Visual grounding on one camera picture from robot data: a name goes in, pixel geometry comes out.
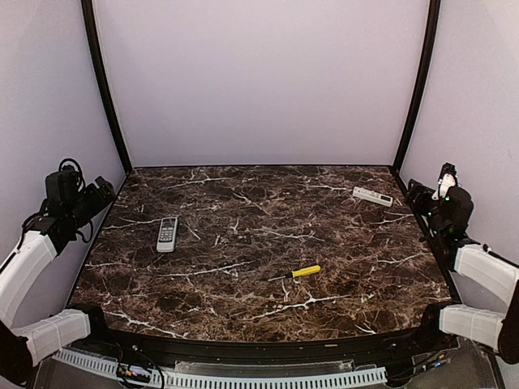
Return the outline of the grey remote control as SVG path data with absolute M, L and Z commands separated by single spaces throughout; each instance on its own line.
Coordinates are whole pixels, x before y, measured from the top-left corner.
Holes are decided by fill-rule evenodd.
M 156 249 L 159 253 L 170 253 L 174 251 L 177 231 L 177 217 L 166 217 L 161 220 L 156 245 Z

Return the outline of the yellow handle screwdriver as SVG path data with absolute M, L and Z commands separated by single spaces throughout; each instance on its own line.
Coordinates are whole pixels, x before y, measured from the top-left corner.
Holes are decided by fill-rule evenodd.
M 268 279 L 268 282 L 273 282 L 275 280 L 293 279 L 293 278 L 299 278 L 299 277 L 303 277 L 303 276 L 309 276 L 309 275 L 318 273 L 320 271 L 321 271 L 321 266 L 319 266 L 319 265 L 314 265 L 311 267 L 304 267 L 304 268 L 296 270 L 296 271 L 291 271 L 290 273 L 287 273 L 283 276 L 277 276 L 277 277 L 270 278 L 270 279 Z

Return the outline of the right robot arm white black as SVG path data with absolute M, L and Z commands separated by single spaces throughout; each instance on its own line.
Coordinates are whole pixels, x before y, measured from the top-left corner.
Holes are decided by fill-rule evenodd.
M 504 313 L 457 303 L 433 310 L 414 334 L 414 345 L 430 352 L 445 334 L 461 336 L 491 349 L 509 364 L 518 363 L 518 266 L 489 245 L 471 239 L 466 230 L 474 210 L 470 193 L 447 173 L 436 189 L 411 179 L 405 202 L 427 223 L 425 240 L 449 271 L 468 278 L 498 297 Z

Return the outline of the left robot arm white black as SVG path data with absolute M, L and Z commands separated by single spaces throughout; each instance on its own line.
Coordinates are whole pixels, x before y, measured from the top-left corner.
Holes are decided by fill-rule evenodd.
M 85 186 L 76 171 L 52 173 L 45 186 L 40 210 L 24 222 L 19 243 L 1 264 L 1 376 L 15 385 L 26 383 L 43 359 L 77 340 L 97 353 L 114 347 L 114 334 L 91 322 L 83 310 L 65 309 L 25 327 L 14 326 L 15 314 L 39 275 L 116 199 L 113 185 L 103 177 Z

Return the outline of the white remote control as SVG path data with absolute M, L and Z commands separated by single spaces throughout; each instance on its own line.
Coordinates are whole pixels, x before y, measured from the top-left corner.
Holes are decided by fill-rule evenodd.
M 381 194 L 372 190 L 367 190 L 358 186 L 354 187 L 353 196 L 355 198 L 366 200 L 371 203 L 376 203 L 385 207 L 391 207 L 393 203 L 393 197 L 391 196 Z

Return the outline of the right black frame post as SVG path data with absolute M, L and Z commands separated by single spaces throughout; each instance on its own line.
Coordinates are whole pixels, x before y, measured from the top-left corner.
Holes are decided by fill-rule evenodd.
M 410 106 L 405 118 L 401 139 L 398 144 L 397 153 L 392 163 L 392 171 L 398 175 L 401 172 L 406 154 L 409 150 L 410 141 L 418 120 L 423 94 L 425 92 L 427 78 L 430 70 L 432 54 L 435 46 L 435 37 L 440 19 L 440 0 L 430 0 L 427 12 L 427 22 L 422 42 L 422 49 L 418 63 L 417 75 L 414 82 Z

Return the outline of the black frame post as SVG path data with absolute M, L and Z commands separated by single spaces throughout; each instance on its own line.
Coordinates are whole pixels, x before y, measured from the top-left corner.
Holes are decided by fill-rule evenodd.
M 398 144 L 397 153 L 392 163 L 392 171 L 398 175 L 401 172 L 406 154 L 409 150 L 410 141 L 418 120 L 423 94 L 425 92 L 427 78 L 430 70 L 432 54 L 435 46 L 435 37 L 440 19 L 440 0 L 430 0 L 427 12 L 427 22 L 422 42 L 422 49 L 418 63 L 417 75 L 414 82 L 410 106 L 405 118 L 401 139 Z
M 105 117 L 109 125 L 109 131 L 114 141 L 114 146 L 118 154 L 118 159 L 122 165 L 123 171 L 127 176 L 133 170 L 129 152 L 124 142 L 122 130 L 119 125 L 118 115 L 116 113 L 113 97 L 110 91 L 109 80 L 105 70 L 103 55 L 101 52 L 101 42 L 99 32 L 97 31 L 97 22 L 94 11 L 94 1 L 81 0 L 81 10 L 84 20 L 84 29 L 88 41 L 88 49 L 92 61 L 94 75 L 97 81 L 98 91 L 101 97 L 101 103 L 105 112 Z

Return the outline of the left black frame post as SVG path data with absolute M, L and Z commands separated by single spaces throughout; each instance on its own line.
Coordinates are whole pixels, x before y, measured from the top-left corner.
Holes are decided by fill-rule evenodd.
M 123 171 L 127 176 L 133 170 L 129 152 L 124 142 L 122 130 L 119 125 L 118 115 L 116 113 L 113 97 L 110 91 L 109 80 L 105 70 L 103 55 L 101 52 L 101 42 L 99 32 L 97 31 L 97 22 L 94 11 L 94 1 L 81 0 L 81 10 L 84 20 L 84 29 L 88 41 L 88 49 L 92 61 L 94 75 L 97 81 L 98 91 L 101 97 L 101 103 L 105 112 L 105 117 L 109 125 L 109 131 L 114 141 L 114 146 L 118 154 L 118 159 L 122 165 Z

